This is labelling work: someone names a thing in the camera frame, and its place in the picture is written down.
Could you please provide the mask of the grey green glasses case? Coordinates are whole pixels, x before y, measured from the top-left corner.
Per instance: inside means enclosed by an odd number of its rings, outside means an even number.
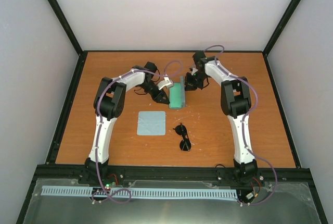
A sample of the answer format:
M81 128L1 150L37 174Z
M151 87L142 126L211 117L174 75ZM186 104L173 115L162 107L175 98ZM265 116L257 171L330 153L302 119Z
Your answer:
M169 108L180 109L186 106L184 77L180 76L180 82L174 83L169 89Z

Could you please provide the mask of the light blue cleaning cloth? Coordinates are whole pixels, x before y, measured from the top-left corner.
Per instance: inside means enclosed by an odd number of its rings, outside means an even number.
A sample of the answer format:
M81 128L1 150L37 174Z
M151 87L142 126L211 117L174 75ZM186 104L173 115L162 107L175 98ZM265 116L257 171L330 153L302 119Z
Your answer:
M162 136L166 133L164 111L140 111L138 113L137 135Z

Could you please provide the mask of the black round sunglasses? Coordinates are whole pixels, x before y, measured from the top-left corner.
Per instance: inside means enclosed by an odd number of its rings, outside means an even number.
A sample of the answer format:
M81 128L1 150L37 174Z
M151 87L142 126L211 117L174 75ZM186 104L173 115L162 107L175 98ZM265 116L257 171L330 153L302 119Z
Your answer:
M189 152L191 150L191 142L187 133L186 127L180 123L177 125L173 130L182 137L182 140L180 141L180 150Z

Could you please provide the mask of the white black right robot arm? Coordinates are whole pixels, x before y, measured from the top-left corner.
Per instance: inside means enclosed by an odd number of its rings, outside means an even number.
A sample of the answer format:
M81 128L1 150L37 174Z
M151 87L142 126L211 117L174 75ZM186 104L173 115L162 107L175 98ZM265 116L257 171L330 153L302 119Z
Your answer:
M203 51L193 54L194 67L185 76L185 91L204 88L204 81L212 78L221 88L221 109L228 117L234 138L234 179L241 184L258 172L249 133L251 95L248 80L228 71L215 57Z

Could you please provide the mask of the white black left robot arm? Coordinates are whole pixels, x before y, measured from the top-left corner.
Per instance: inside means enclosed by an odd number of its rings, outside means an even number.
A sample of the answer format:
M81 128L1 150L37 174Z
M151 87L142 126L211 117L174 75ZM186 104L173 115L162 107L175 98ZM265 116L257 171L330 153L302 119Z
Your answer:
M157 67L148 62L146 66L134 66L127 73L115 78L102 78L95 99L96 129L92 149L84 165L89 176L96 183L108 178L109 145L114 125L124 110L127 91L139 87L149 94L154 102L169 104L165 88L173 86L168 75L159 75L162 80L155 83Z

